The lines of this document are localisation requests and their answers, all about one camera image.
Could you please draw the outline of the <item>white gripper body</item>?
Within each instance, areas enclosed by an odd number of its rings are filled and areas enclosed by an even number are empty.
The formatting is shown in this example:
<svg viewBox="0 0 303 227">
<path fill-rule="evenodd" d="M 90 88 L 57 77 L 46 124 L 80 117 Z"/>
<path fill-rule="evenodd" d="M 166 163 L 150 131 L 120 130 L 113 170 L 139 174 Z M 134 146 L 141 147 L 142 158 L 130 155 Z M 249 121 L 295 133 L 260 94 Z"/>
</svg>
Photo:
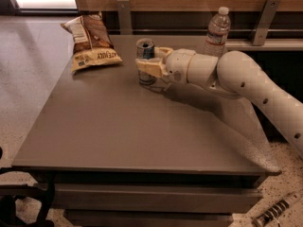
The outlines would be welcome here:
<svg viewBox="0 0 303 227">
<path fill-rule="evenodd" d="M 187 70 L 195 54 L 194 50 L 178 49 L 167 56 L 166 69 L 172 82 L 187 83 Z"/>
</svg>

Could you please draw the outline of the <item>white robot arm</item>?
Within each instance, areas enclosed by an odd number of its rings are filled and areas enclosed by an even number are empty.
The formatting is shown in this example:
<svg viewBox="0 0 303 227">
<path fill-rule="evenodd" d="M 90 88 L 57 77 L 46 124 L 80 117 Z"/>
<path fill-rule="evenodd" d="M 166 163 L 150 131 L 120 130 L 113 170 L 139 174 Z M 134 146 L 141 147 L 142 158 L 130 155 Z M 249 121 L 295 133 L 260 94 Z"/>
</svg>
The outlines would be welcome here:
<svg viewBox="0 0 303 227">
<path fill-rule="evenodd" d="M 194 50 L 157 47 L 152 59 L 135 63 L 140 71 L 159 79 L 191 84 L 219 96 L 247 98 L 303 157 L 303 104 L 245 53 L 230 51 L 217 58 Z"/>
</svg>

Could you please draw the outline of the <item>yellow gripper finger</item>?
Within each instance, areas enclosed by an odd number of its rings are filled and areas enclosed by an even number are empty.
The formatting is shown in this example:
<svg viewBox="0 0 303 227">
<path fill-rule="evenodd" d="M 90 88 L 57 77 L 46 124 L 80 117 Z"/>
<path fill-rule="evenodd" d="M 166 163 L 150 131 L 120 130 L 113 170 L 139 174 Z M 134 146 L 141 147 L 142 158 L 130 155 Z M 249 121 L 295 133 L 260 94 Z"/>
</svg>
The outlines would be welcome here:
<svg viewBox="0 0 303 227">
<path fill-rule="evenodd" d="M 154 56 L 156 58 L 160 58 L 165 60 L 171 53 L 173 49 L 171 47 L 155 47 L 154 48 Z"/>
<path fill-rule="evenodd" d="M 160 79 L 168 75 L 166 65 L 163 63 L 163 60 L 160 58 L 136 59 L 135 63 L 139 71 L 147 73 L 156 78 Z"/>
</svg>

